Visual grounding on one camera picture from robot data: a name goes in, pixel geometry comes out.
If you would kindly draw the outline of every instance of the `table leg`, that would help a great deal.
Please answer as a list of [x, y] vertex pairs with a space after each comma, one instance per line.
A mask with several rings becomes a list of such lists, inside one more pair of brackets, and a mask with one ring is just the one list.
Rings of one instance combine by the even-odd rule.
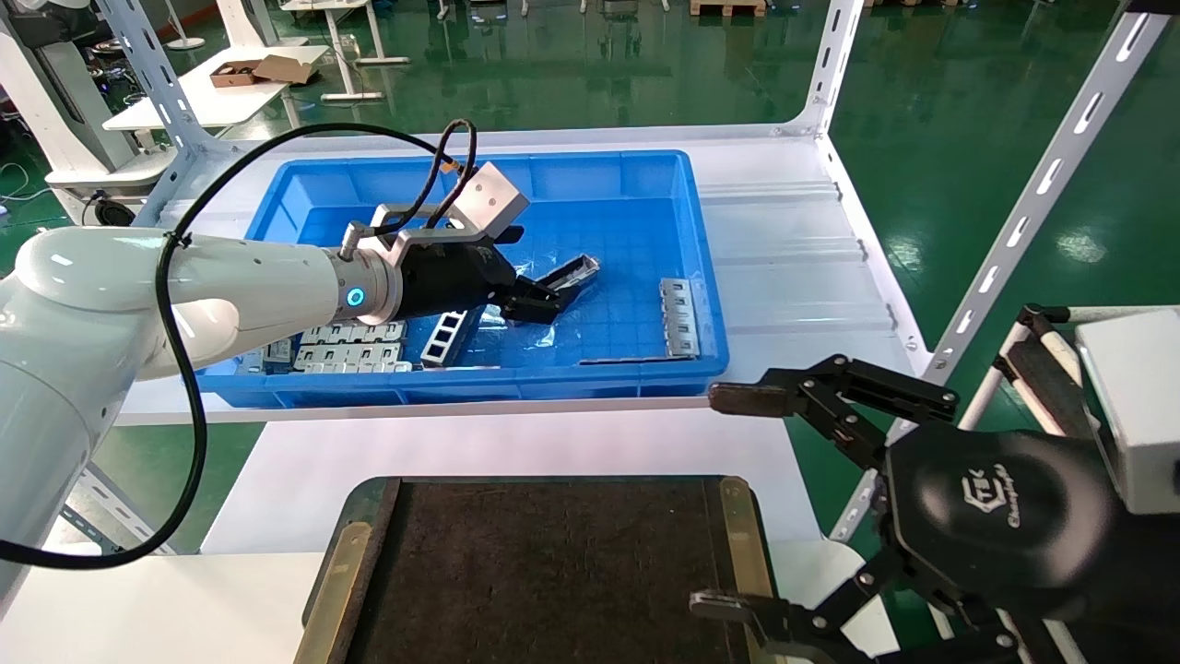
[[283, 109], [287, 110], [287, 119], [291, 123], [291, 129], [299, 129], [300, 127], [299, 107], [295, 106], [295, 98], [291, 97], [290, 90], [283, 87], [283, 91], [280, 93], [280, 97], [283, 98]]
[[373, 32], [373, 47], [376, 48], [376, 58], [356, 58], [358, 65], [408, 65], [409, 58], [386, 58], [385, 46], [381, 45], [381, 33], [376, 29], [376, 11], [373, 2], [365, 4], [365, 13], [369, 18], [369, 29]]
[[384, 97], [380, 92], [358, 92], [353, 87], [353, 74], [348, 71], [348, 61], [345, 59], [345, 47], [340, 42], [340, 31], [336, 29], [336, 17], [332, 13], [332, 9], [326, 9], [323, 12], [324, 18], [328, 19], [328, 34], [332, 35], [332, 50], [336, 53], [336, 61], [340, 65], [340, 77], [345, 79], [345, 91], [321, 94], [321, 101], [354, 101], [358, 99], [380, 99]]

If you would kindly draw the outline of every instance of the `wooden pallet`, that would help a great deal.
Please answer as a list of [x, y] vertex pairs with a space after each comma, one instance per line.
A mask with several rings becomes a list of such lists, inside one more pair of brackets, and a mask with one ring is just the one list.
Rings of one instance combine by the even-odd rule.
[[688, 5], [688, 13], [699, 17], [701, 7], [721, 7], [722, 17], [734, 15], [734, 7], [750, 8], [755, 17], [766, 15], [766, 0], [691, 0]]

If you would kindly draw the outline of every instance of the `black mat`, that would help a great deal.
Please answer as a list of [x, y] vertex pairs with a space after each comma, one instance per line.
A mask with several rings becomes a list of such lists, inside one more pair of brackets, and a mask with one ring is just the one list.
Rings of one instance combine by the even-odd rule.
[[404, 480], [346, 662], [749, 662], [719, 481]]

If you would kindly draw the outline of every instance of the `green epoxy floor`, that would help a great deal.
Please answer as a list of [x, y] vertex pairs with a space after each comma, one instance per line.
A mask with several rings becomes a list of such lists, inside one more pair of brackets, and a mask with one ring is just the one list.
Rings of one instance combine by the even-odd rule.
[[[296, 93], [301, 116], [307, 123], [359, 119], [424, 132], [458, 116], [480, 129], [505, 130], [773, 121], [795, 114], [822, 29], [824, 0], [786, 0], [765, 19], [733, 20], [694, 19], [687, 2], [671, 1], [667, 14], [643, 0], [634, 15], [609, 17], [591, 2], [583, 17], [572, 0], [539, 0], [522, 19], [513, 0], [503, 25], [477, 26], [460, 7], [444, 26], [434, 5], [399, 0], [380, 13], [381, 32], [386, 50], [413, 64], [361, 73], [365, 87], [389, 98], [320, 105], [320, 93], [341, 88], [334, 63], [321, 63], [323, 80]], [[866, 11], [832, 125], [929, 346], [1081, 85], [1117, 5], [970, 2]], [[283, 34], [326, 41], [320, 22], [293, 25], [282, 12], [274, 18]], [[171, 53], [178, 72], [224, 45], [219, 29], [205, 24], [191, 31], [209, 44]], [[341, 31], [372, 52], [363, 14], [346, 19]], [[1029, 249], [952, 387], [972, 392], [1025, 301], [1180, 301], [1173, 244], [1180, 241], [1180, 197], [1172, 190], [1180, 165], [1178, 83], [1180, 37], [1173, 25]], [[269, 136], [286, 126], [276, 101], [231, 136]], [[30, 143], [19, 158], [44, 164], [32, 156], [35, 150]], [[0, 190], [19, 184], [12, 172], [0, 177]], [[41, 221], [60, 215], [48, 196], [11, 206], [8, 223], [24, 225], [0, 229], [0, 271], [37, 225], [60, 223]], [[984, 428], [1023, 426], [1028, 421], [1007, 395], [984, 422]], [[805, 427], [788, 428], [826, 530], [859, 473]], [[260, 430], [212, 428], [209, 480], [178, 538], [182, 548], [199, 545]], [[185, 428], [118, 429], [98, 464], [159, 519], [182, 484], [189, 445]], [[870, 538], [857, 544], [863, 552], [872, 547]]]

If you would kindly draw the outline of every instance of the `brass edge strip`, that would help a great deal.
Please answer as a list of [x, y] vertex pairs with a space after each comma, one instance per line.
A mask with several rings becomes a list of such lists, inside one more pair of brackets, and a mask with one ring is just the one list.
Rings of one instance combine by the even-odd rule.
[[303, 630], [294, 664], [327, 664], [336, 632], [345, 618], [345, 607], [352, 596], [360, 572], [365, 548], [373, 535], [373, 527], [356, 521], [341, 528], [336, 550], [332, 553], [328, 571], [320, 585], [320, 593], [312, 606], [312, 616]]
[[[762, 552], [762, 528], [758, 522], [754, 499], [749, 485], [741, 478], [721, 480], [721, 509], [725, 513], [726, 532], [729, 535], [729, 557], [734, 564], [734, 583], [738, 592], [761, 597], [774, 597], [771, 570]], [[746, 645], [750, 664], [781, 664], [785, 658], [767, 655], [758, 645], [749, 627], [746, 627]]]

